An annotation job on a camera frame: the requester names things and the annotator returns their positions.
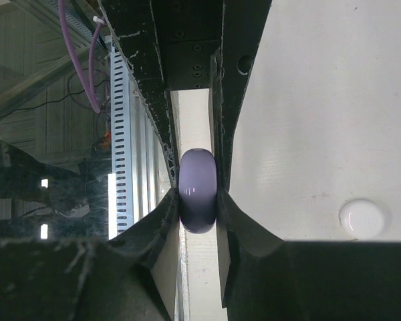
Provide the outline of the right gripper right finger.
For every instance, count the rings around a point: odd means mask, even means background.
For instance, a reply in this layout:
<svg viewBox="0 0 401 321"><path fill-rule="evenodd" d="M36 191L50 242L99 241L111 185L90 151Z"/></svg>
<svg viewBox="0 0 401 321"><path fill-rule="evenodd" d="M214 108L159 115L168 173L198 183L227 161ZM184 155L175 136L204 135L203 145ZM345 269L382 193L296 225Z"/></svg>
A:
<svg viewBox="0 0 401 321"><path fill-rule="evenodd" d="M225 1L211 59L229 320L401 320L401 1ZM375 203L379 236L340 225Z"/></svg>

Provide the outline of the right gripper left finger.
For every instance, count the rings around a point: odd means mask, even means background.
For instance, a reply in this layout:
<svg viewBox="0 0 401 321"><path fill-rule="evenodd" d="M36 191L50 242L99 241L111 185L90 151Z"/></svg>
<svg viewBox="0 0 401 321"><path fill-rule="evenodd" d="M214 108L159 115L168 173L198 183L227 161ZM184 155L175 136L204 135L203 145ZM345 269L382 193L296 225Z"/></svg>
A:
<svg viewBox="0 0 401 321"><path fill-rule="evenodd" d="M178 147L156 1L0 1L0 320L172 320ZM108 238L110 45L170 189Z"/></svg>

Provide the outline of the purple earbud case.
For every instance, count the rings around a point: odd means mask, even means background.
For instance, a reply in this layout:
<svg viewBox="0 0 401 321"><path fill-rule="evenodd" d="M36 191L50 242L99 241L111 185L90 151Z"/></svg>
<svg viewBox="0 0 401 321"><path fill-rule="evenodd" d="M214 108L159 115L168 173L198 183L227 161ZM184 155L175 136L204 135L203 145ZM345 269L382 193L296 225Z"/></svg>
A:
<svg viewBox="0 0 401 321"><path fill-rule="evenodd" d="M210 231L217 218L217 167L210 151L192 148L183 154L178 194L184 228L194 234Z"/></svg>

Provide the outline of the aluminium mounting rail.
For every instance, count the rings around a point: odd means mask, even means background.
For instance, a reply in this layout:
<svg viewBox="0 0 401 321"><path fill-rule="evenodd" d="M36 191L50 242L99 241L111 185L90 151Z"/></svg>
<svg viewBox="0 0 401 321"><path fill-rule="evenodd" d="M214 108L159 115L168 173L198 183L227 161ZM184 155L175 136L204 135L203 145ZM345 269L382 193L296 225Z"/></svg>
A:
<svg viewBox="0 0 401 321"><path fill-rule="evenodd" d="M130 82L130 138L134 217L153 211L170 189L159 139L133 81Z"/></svg>

